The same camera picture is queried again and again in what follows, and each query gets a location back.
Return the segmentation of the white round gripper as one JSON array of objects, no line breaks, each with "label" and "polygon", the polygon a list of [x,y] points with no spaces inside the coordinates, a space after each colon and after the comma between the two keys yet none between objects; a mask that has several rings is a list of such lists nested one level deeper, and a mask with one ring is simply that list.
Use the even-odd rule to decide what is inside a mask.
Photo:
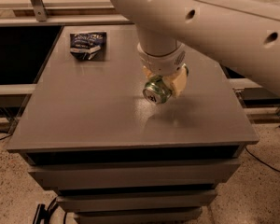
[{"label": "white round gripper", "polygon": [[189,70],[182,66],[185,59],[185,45],[181,44],[175,51],[163,55],[150,55],[137,45],[138,54],[146,78],[151,78],[153,74],[165,76],[162,78],[164,84],[171,91],[174,98],[178,97],[186,88]]}]

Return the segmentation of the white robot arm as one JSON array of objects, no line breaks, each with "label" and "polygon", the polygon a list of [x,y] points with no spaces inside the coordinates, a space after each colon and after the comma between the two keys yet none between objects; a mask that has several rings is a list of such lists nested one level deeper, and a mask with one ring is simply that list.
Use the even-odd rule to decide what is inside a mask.
[{"label": "white robot arm", "polygon": [[110,0],[137,27],[141,62],[170,76],[189,46],[280,97],[280,7],[251,0]]}]

